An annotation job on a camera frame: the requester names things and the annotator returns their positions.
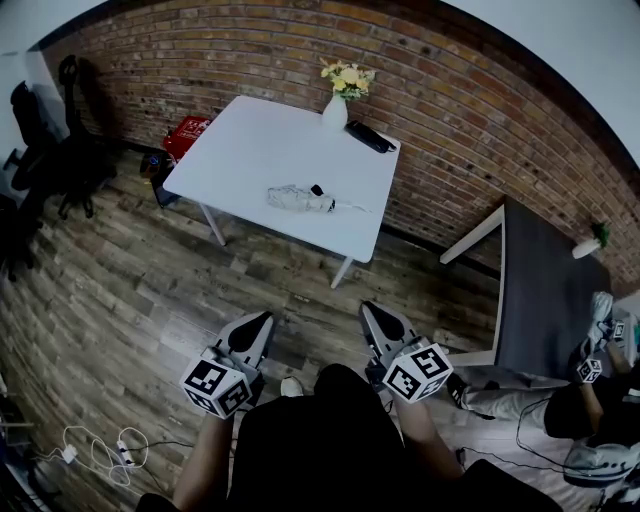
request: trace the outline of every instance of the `white table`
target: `white table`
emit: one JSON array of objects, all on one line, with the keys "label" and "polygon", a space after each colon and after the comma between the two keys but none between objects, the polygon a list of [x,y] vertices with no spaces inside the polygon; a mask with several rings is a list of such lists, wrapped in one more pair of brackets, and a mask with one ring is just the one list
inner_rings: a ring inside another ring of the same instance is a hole
[{"label": "white table", "polygon": [[[196,201],[225,245],[209,207],[304,240],[345,257],[335,288],[351,262],[373,255],[398,151],[380,154],[345,131],[331,132],[314,112],[239,96],[205,130],[164,183]],[[267,189],[319,185],[338,202],[370,210],[292,212],[267,203]]]}]

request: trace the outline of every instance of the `white cable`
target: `white cable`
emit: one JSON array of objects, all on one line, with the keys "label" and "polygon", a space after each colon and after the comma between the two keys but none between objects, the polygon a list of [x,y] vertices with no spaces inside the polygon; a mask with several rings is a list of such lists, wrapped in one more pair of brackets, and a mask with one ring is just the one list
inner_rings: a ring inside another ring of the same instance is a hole
[{"label": "white cable", "polygon": [[[128,470],[130,470],[130,469],[139,469],[139,468],[143,467],[147,463],[147,458],[149,456],[149,440],[147,439],[147,436],[145,436],[138,429],[133,428],[133,427],[126,427],[123,430],[121,430],[120,433],[118,434],[118,441],[122,440],[122,434],[124,434],[127,430],[131,430],[133,432],[136,432],[140,437],[142,437],[144,439],[144,447],[146,448],[145,453],[144,453],[144,460],[142,461],[141,464],[127,465],[127,464],[123,464],[123,460],[121,459],[120,454],[118,454],[117,452],[115,452],[114,450],[109,448],[106,445],[106,443],[102,440],[102,438],[100,436],[95,435],[88,428],[83,427],[82,425],[70,425],[68,427],[65,427],[64,431],[62,432],[62,444],[64,445],[64,449],[54,448],[51,451],[51,453],[49,453],[49,455],[37,454],[38,456],[35,457],[35,459],[43,460],[45,462],[50,462],[54,458],[64,460],[64,458],[62,457],[64,455],[63,451],[66,451],[67,447],[71,446],[70,444],[67,443],[67,432],[69,430],[74,430],[74,429],[83,430],[93,438],[93,440],[91,441],[91,460],[93,461],[93,463],[95,465],[101,467],[102,469],[108,470],[108,473],[105,474],[103,471],[98,471],[98,470],[96,470],[96,469],[94,469],[92,467],[87,466],[85,463],[83,463],[83,462],[81,462],[79,460],[78,456],[76,456],[74,458],[74,461],[77,462],[83,468],[88,469],[92,473],[95,473],[96,475],[109,480],[112,484],[117,485],[118,487],[128,488],[129,485],[131,485],[131,478],[129,477]],[[109,458],[109,464],[111,464],[110,466],[106,466],[106,465],[102,464],[101,462],[99,462],[98,460],[96,460],[95,455],[94,455],[94,448],[95,448],[96,443],[100,444],[104,448],[104,451],[107,454],[107,457]],[[116,469],[119,469],[119,468],[123,469],[124,476],[126,478],[126,480],[124,482],[118,481],[112,476],[113,472]],[[138,494],[140,496],[139,493],[133,491],[132,489],[128,489],[128,490],[133,492],[134,494]]]}]

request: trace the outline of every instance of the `cable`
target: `cable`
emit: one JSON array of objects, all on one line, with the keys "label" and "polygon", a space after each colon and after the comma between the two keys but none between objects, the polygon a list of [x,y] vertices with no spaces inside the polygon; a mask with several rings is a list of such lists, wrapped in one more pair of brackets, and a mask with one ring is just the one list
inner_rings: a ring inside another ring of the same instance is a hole
[{"label": "cable", "polygon": [[594,469],[600,469],[603,468],[603,465],[600,466],[566,466],[565,464],[561,464],[559,462],[556,462],[553,459],[550,459],[549,457],[545,457],[544,455],[539,454],[538,452],[536,452],[533,448],[531,448],[530,446],[524,444],[522,441],[520,441],[520,427],[522,426],[522,420],[525,416],[525,414],[527,414],[527,412],[533,412],[536,408],[540,407],[544,402],[548,402],[550,400],[550,398],[544,398],[542,400],[538,400],[537,402],[534,402],[532,404],[529,404],[527,407],[525,407],[524,409],[522,409],[522,412],[520,413],[520,419],[518,420],[518,429],[516,430],[516,444],[518,445],[518,447],[526,452],[532,453],[533,455],[536,455],[537,457],[540,457],[541,459],[546,460],[547,462],[551,462],[551,464],[555,464],[558,467],[561,467],[562,469],[570,469],[572,471],[576,471],[578,473],[580,473],[582,476],[589,476],[586,473],[582,473],[581,471],[593,471]]},{"label": "cable", "polygon": [[542,471],[547,470],[547,471],[553,471],[554,473],[563,473],[562,471],[559,471],[556,468],[542,468],[540,466],[530,466],[529,464],[519,464],[518,462],[513,462],[511,460],[506,460],[506,459],[503,459],[502,457],[498,457],[495,453],[481,452],[480,450],[476,450],[474,448],[469,448],[468,446],[461,446],[460,449],[461,450],[469,450],[470,452],[479,453],[480,455],[491,455],[492,457],[495,457],[496,459],[498,459],[501,462],[504,462],[506,464],[513,464],[514,466],[519,466],[519,467],[522,467],[522,468],[540,469]]},{"label": "cable", "polygon": [[180,441],[156,441],[154,443],[148,444],[146,446],[140,446],[138,448],[129,448],[130,452],[139,452],[140,450],[144,450],[145,448],[151,448],[153,446],[158,446],[160,444],[178,444],[180,446],[185,446],[187,448],[193,448],[194,445],[189,443],[181,443]]},{"label": "cable", "polygon": [[[558,467],[561,467],[563,470],[564,469],[570,469],[572,471],[576,471],[578,473],[580,473],[583,476],[588,476],[586,473],[582,473],[581,471],[593,471],[594,469],[600,469],[604,466],[589,466],[589,467],[576,467],[576,466],[566,466],[564,464],[561,464],[559,462],[556,462],[555,460],[550,459],[549,457],[545,457],[544,455],[539,454],[538,452],[536,452],[533,448],[531,448],[530,446],[524,444],[522,441],[520,441],[520,427],[522,426],[522,420],[524,419],[525,414],[527,413],[531,413],[533,412],[536,408],[540,407],[544,402],[548,402],[550,400],[550,398],[544,398],[542,400],[538,400],[537,402],[534,402],[532,404],[529,404],[528,406],[526,406],[524,409],[522,409],[522,412],[520,413],[520,419],[518,420],[518,429],[516,430],[516,444],[518,445],[518,448],[529,452],[537,457],[540,457],[541,459],[546,460],[547,462],[550,462],[551,464],[554,464]],[[518,462],[513,462],[511,460],[506,460],[503,459],[502,457],[497,456],[495,453],[491,453],[491,452],[481,452],[479,450],[475,450],[474,448],[469,448],[468,446],[462,446],[460,449],[462,450],[469,450],[481,455],[490,455],[492,457],[495,457],[496,459],[506,463],[506,464],[513,464],[514,466],[520,466],[520,467],[525,467],[525,468],[531,468],[531,469],[539,469],[541,471],[553,471],[554,473],[564,473],[564,471],[559,471],[556,468],[543,468],[543,467],[539,467],[539,466],[530,466],[529,464],[520,464]]]},{"label": "cable", "polygon": [[[84,432],[89,434],[89,436],[91,436],[93,438],[93,440],[91,442],[91,460],[95,465],[99,466],[100,468],[108,470],[108,473],[105,474],[103,471],[99,471],[97,469],[89,467],[85,463],[81,462],[79,460],[78,455],[77,455],[77,450],[75,450],[76,454],[75,454],[75,456],[73,458],[73,461],[77,462],[78,465],[80,465],[83,468],[91,471],[92,473],[95,473],[96,475],[109,480],[112,484],[117,485],[118,487],[128,488],[131,485],[131,478],[129,477],[129,470],[142,468],[147,463],[147,458],[149,456],[149,440],[147,439],[147,436],[145,436],[138,429],[135,429],[133,427],[126,427],[123,430],[121,430],[120,433],[118,434],[118,441],[120,442],[120,441],[122,441],[122,435],[125,432],[127,432],[128,430],[131,430],[133,432],[136,432],[140,437],[142,437],[144,439],[144,442],[145,442],[145,445],[146,445],[143,449],[146,449],[147,451],[144,454],[144,460],[142,461],[141,464],[126,464],[126,463],[124,463],[125,461],[123,461],[121,459],[120,454],[116,453],[114,450],[109,448],[105,444],[105,442],[102,440],[102,438],[100,436],[97,436],[96,434],[94,434],[93,432],[91,432],[89,429],[87,429],[86,427],[84,427],[82,425],[70,425],[68,427],[65,427],[65,429],[62,432],[62,444],[64,445],[64,450],[62,450],[60,448],[54,448],[49,455],[44,456],[44,455],[41,455],[41,454],[37,454],[37,456],[34,457],[34,459],[43,460],[45,462],[50,462],[54,458],[65,460],[64,459],[64,452],[66,452],[68,449],[71,451],[71,449],[69,447],[73,447],[73,445],[67,443],[67,432],[69,430],[83,430]],[[94,454],[96,443],[98,443],[99,445],[102,446],[102,448],[104,448],[104,451],[107,454],[107,457],[109,458],[110,466],[102,464],[101,462],[96,460],[95,454]],[[125,481],[124,482],[123,481],[118,481],[113,477],[113,472],[115,470],[117,470],[117,469],[122,469],[123,470],[124,477],[125,477]],[[136,492],[136,491],[134,491],[132,489],[128,489],[128,490],[131,491],[134,494],[137,494],[138,496],[141,496],[140,493],[138,493],[138,492]]]}]

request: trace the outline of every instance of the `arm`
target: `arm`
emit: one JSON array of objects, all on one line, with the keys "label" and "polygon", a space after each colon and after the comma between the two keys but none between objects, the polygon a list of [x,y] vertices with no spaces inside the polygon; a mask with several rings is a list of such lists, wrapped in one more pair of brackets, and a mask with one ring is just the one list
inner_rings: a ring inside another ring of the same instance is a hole
[{"label": "arm", "polygon": [[593,386],[591,384],[582,384],[580,386],[580,392],[582,393],[582,401],[584,402],[584,408],[589,416],[589,422],[591,423],[593,433],[597,434],[600,429],[600,420],[602,419],[602,416],[604,416],[602,405],[600,405],[598,397],[593,391]]},{"label": "arm", "polygon": [[462,467],[438,434],[427,405],[424,402],[409,404],[395,395],[393,401],[405,446],[418,466],[439,480],[461,477]]},{"label": "arm", "polygon": [[627,373],[631,373],[631,365],[629,364],[629,361],[625,359],[622,352],[620,352],[615,341],[607,343],[606,349],[607,354],[609,354],[611,366],[613,367],[613,371],[616,375],[626,375]]},{"label": "arm", "polygon": [[232,433],[233,416],[221,420],[207,414],[173,493],[173,504],[181,512],[226,499]]}]

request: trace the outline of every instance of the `white wall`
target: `white wall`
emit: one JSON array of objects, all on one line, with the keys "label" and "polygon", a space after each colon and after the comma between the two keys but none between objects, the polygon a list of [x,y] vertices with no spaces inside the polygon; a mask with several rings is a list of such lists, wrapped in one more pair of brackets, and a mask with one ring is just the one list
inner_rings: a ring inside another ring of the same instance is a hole
[{"label": "white wall", "polygon": [[[0,168],[14,148],[25,145],[9,98],[22,81],[36,93],[40,113],[61,139],[68,135],[64,103],[39,51],[29,51],[43,37],[105,0],[0,0]],[[11,189],[15,168],[0,170],[0,193],[20,202],[24,193]]]},{"label": "white wall", "polygon": [[444,0],[551,65],[640,165],[640,6],[634,0]]},{"label": "white wall", "polygon": [[3,0],[0,54],[25,52],[58,27],[105,0]]}]

